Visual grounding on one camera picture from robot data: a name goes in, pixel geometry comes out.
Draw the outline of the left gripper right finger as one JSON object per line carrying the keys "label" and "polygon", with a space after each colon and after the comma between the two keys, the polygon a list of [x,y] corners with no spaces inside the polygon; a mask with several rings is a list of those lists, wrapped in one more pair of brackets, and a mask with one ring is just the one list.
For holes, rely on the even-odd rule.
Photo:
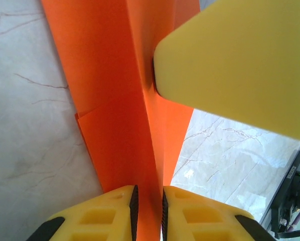
{"label": "left gripper right finger", "polygon": [[163,240],[273,240],[247,211],[174,186],[163,187]]}

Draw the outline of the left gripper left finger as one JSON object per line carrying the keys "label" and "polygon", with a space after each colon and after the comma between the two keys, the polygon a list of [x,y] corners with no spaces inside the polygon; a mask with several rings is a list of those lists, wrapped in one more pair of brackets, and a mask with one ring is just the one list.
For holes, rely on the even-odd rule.
{"label": "left gripper left finger", "polygon": [[42,223],[29,240],[136,240],[138,186],[127,185],[89,199]]}

